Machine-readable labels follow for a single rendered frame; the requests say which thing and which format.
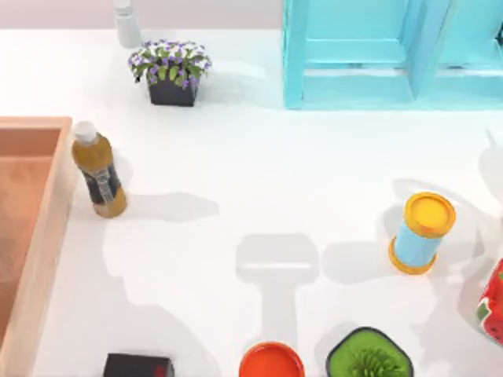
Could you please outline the purple flowers in black pot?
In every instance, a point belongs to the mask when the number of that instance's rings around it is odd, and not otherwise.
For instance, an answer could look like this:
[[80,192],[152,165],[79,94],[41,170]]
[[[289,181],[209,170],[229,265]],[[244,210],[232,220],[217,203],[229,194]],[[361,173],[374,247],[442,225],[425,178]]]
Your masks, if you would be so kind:
[[136,83],[145,81],[154,105],[191,108],[200,81],[212,67],[204,46],[193,41],[147,41],[128,58]]

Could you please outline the amber bottle with white cap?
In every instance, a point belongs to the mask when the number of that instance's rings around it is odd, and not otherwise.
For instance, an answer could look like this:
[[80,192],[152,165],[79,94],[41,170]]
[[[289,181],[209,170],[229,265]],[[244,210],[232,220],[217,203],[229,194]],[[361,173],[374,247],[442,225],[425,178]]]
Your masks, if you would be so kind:
[[81,171],[94,211],[116,218],[127,208],[127,197],[116,171],[112,146],[92,122],[73,126],[72,158]]

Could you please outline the light blue rack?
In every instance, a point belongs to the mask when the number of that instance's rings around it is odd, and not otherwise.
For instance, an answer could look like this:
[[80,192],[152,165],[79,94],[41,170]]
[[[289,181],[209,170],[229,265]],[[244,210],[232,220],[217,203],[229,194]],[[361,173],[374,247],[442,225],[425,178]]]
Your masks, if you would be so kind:
[[503,110],[503,0],[283,0],[290,109]]

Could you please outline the orange round can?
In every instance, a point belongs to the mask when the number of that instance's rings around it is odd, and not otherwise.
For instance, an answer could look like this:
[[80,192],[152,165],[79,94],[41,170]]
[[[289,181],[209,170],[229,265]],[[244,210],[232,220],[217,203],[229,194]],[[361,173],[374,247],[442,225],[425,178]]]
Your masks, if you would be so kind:
[[282,342],[260,342],[240,361],[238,377],[306,377],[303,362]]

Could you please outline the blue and yellow can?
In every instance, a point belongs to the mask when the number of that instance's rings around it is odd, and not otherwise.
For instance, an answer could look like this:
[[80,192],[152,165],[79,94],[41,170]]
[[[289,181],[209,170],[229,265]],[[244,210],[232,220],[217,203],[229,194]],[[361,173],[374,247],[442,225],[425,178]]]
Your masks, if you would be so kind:
[[402,223],[388,248],[393,266],[409,275],[428,272],[456,219],[453,205],[444,196],[434,192],[413,194],[406,201]]

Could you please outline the green plant in black pot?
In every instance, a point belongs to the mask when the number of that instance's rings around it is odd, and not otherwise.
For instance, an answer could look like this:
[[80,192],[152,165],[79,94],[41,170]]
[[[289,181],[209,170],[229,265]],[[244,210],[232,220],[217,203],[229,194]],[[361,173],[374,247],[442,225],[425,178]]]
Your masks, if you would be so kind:
[[331,349],[325,371],[327,377],[414,377],[408,354],[369,326],[355,328]]

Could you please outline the black box with red print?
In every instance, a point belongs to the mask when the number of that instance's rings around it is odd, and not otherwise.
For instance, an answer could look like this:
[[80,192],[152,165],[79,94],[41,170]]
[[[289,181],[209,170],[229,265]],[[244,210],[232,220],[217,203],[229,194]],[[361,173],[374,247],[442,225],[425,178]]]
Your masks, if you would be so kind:
[[110,353],[103,377],[175,377],[174,365],[168,357],[152,357],[128,353]]

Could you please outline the shallow salmon-coloured box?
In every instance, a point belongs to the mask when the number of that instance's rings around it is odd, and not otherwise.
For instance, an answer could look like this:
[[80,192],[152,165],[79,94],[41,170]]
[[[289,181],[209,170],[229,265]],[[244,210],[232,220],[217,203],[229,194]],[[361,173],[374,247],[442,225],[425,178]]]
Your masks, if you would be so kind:
[[0,117],[0,377],[31,377],[76,183],[69,117]]

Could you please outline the red carton with green print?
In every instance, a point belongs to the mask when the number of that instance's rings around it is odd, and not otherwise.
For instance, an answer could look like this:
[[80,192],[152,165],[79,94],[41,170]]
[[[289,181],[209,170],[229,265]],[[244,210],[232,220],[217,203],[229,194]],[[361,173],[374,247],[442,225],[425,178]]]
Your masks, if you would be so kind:
[[476,310],[481,330],[503,346],[503,258],[493,268]]

